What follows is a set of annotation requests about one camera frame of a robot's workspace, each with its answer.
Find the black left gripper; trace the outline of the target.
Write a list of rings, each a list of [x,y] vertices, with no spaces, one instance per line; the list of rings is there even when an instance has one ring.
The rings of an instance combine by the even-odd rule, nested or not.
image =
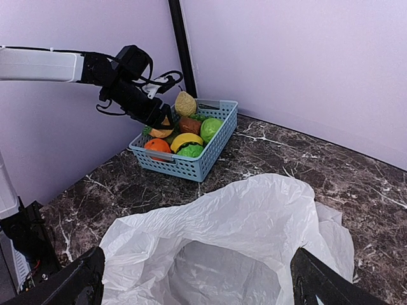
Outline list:
[[[138,102],[133,109],[133,119],[155,130],[173,130],[175,126],[171,106],[159,98]]]

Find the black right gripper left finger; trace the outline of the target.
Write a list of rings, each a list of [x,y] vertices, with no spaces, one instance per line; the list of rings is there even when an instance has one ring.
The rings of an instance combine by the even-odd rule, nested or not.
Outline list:
[[[5,304],[101,304],[105,255],[93,247],[53,275]]]

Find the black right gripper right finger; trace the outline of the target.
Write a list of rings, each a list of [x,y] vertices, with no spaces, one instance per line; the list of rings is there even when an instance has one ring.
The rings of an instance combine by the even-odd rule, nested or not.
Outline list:
[[[385,304],[356,287],[308,250],[300,247],[291,259],[294,304]]]

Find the green grape bunch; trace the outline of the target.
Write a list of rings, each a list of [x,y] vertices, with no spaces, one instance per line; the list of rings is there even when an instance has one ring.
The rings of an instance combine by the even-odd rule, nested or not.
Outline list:
[[[204,116],[204,115],[201,115],[201,114],[193,114],[193,115],[191,115],[190,117],[187,117],[187,118],[192,118],[192,119],[195,119],[195,120],[200,121],[201,123],[203,123],[203,121],[205,121],[208,117],[207,117],[207,116]],[[150,127],[148,127],[148,126],[144,127],[143,130],[142,130],[142,135],[143,135],[143,136],[149,135],[148,132],[149,132],[150,130],[151,130]],[[180,132],[180,129],[179,129],[179,121],[178,121],[178,124],[176,124],[176,126],[175,126],[175,128],[174,128],[173,130],[174,130],[174,131],[173,131],[174,134],[179,134],[179,133],[181,133],[181,132]]]

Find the brown potato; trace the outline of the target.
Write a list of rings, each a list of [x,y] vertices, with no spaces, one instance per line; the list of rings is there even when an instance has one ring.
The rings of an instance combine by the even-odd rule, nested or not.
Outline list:
[[[181,117],[179,120],[179,129],[181,133],[194,133],[200,135],[202,123],[192,118]]]

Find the yellow fruit slice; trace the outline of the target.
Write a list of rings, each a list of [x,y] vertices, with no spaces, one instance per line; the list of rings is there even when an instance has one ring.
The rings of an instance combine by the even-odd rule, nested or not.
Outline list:
[[[197,112],[196,100],[186,91],[180,91],[175,104],[176,113],[180,116],[190,117]]]

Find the white plastic bag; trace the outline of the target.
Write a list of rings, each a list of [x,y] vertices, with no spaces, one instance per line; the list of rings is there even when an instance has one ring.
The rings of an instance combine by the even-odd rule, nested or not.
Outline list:
[[[102,238],[104,304],[292,304],[303,247],[347,281],[342,214],[298,179],[261,174],[182,206],[116,219]]]

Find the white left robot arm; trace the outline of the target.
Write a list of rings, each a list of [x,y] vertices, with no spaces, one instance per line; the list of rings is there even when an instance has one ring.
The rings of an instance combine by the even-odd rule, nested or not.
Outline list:
[[[48,203],[128,146],[142,126],[99,113],[96,86],[3,81],[1,154],[26,205]]]

